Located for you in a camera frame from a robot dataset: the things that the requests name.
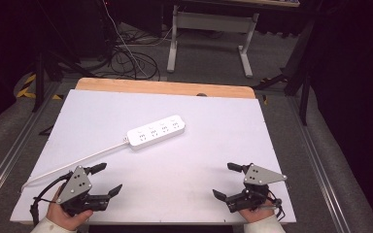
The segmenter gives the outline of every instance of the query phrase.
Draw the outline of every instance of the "power outlet socket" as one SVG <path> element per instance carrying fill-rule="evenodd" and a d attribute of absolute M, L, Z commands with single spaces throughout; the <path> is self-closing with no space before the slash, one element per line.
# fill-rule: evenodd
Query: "power outlet socket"
<path fill-rule="evenodd" d="M 127 139 L 133 150 L 164 141 L 184 133 L 186 124 L 180 116 L 170 116 L 128 131 Z"/>

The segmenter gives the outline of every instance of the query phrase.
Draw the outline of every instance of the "human hand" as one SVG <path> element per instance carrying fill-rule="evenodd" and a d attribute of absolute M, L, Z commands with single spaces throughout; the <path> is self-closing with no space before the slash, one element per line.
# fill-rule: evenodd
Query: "human hand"
<path fill-rule="evenodd" d="M 272 207 L 272 203 L 271 201 L 266 200 L 265 204 L 263 204 L 262 207 L 268 207 L 268 206 Z M 251 209 L 246 209 L 246 210 L 239 211 L 239 214 L 248 223 L 253 223 L 253 222 L 260 221 L 260 220 L 263 220 L 267 217 L 274 215 L 274 210 L 257 208 L 254 211 L 252 211 Z"/>
<path fill-rule="evenodd" d="M 74 231 L 78 228 L 78 226 L 86 222 L 87 219 L 92 216 L 93 211 L 88 210 L 76 216 L 69 216 L 62 210 L 60 205 L 55 203 L 59 190 L 53 196 L 52 203 L 50 203 L 48 207 L 47 219 L 66 230 Z"/>

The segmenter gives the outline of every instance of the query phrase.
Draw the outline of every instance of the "white power strip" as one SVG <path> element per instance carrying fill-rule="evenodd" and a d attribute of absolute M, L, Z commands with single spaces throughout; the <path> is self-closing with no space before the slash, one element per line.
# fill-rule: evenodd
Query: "white power strip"
<path fill-rule="evenodd" d="M 180 116 L 174 115 L 128 131 L 127 139 L 133 150 L 139 150 L 149 145 L 184 133 L 186 124 Z"/>

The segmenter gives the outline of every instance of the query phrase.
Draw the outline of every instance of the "white sleeve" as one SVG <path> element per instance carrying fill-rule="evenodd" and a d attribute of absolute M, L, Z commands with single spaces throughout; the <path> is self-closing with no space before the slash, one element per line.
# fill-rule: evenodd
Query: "white sleeve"
<path fill-rule="evenodd" d="M 285 233 L 283 226 L 276 216 L 269 216 L 263 220 L 244 225 L 245 233 Z"/>
<path fill-rule="evenodd" d="M 75 233 L 77 231 L 66 230 L 56 225 L 55 223 L 51 222 L 46 217 L 44 217 L 44 219 L 42 219 L 38 223 L 38 225 L 36 225 L 35 228 L 33 228 L 33 230 L 31 231 L 31 233 L 48 233 L 48 232 L 50 233 Z"/>

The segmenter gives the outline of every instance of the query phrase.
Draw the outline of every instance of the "white board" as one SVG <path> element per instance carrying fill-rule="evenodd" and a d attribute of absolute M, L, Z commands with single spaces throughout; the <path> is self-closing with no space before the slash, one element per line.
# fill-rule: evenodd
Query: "white board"
<path fill-rule="evenodd" d="M 128 130 L 172 115 L 186 123 L 183 134 L 137 151 L 128 146 L 111 150 L 79 164 L 108 164 L 89 176 L 92 195 L 123 184 L 108 209 L 94 213 L 89 223 L 244 223 L 214 197 L 213 189 L 227 196 L 243 190 L 244 174 L 228 170 L 228 162 L 282 173 L 256 99 L 71 90 L 30 179 L 118 145 Z M 33 197 L 75 168 L 28 185 L 11 221 L 31 222 Z M 282 222 L 295 222 L 285 183 L 272 183 L 270 189 L 283 200 L 287 216 Z M 56 190 L 45 198 L 52 199 Z M 40 218 L 47 207 L 40 203 Z"/>

